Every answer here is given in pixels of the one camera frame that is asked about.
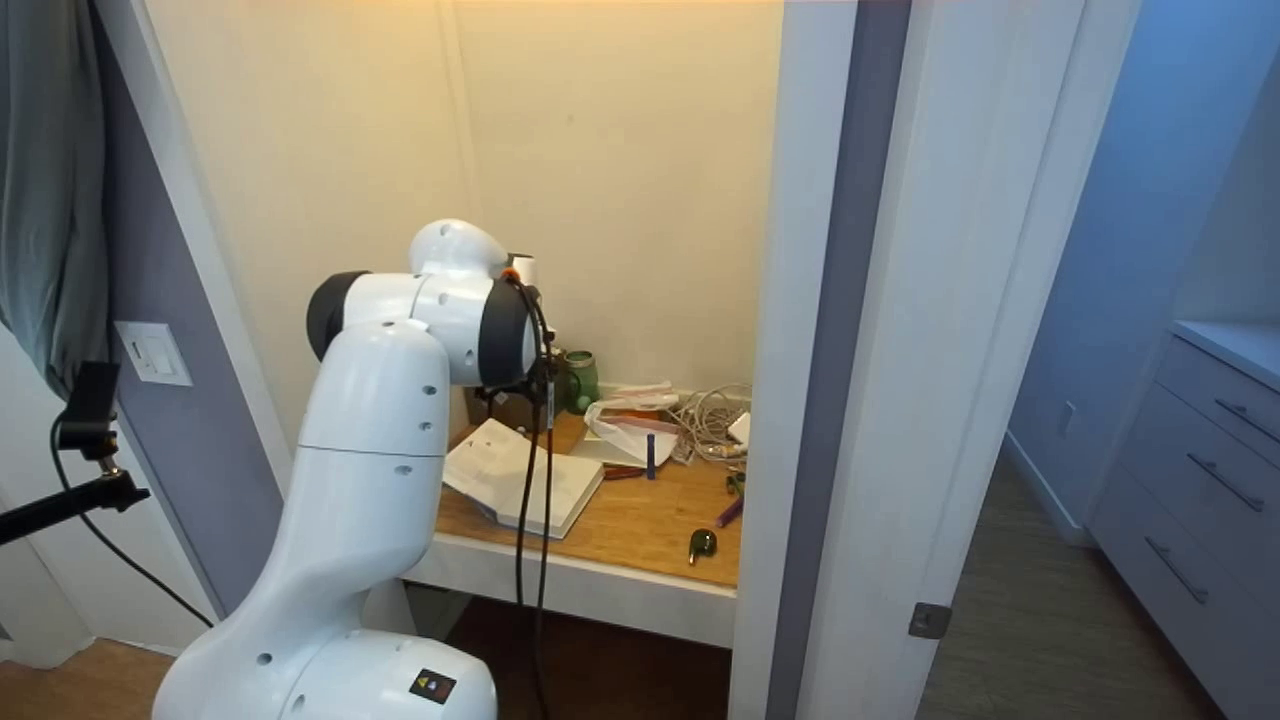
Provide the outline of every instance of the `floor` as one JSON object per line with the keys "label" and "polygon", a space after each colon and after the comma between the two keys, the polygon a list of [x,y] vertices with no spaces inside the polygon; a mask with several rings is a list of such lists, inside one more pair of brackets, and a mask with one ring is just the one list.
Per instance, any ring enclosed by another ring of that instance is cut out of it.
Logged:
{"label": "floor", "polygon": [[[524,614],[470,603],[453,642],[488,660],[502,715],[536,715]],[[544,693],[555,720],[718,720],[729,653],[544,619]],[[169,660],[91,642],[57,670],[0,663],[0,720],[142,720]],[[1199,720],[1218,715],[1159,633],[1097,553],[1051,536],[1033,491],[999,463],[962,579],[924,720]]]}

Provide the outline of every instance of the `book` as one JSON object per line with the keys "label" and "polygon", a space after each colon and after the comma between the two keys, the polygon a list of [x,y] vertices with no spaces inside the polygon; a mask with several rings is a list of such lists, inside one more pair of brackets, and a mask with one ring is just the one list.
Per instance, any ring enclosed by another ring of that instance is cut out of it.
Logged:
{"label": "book", "polygon": [[[494,511],[497,523],[522,523],[522,494],[530,470],[530,435],[512,430],[502,420],[485,420],[473,435],[464,435],[443,456],[443,484],[473,494]],[[544,470],[548,446],[536,446],[533,489],[530,489],[530,520],[524,533],[544,533]],[[575,517],[589,508],[606,475],[602,460],[554,451],[554,533],[563,540]]]}

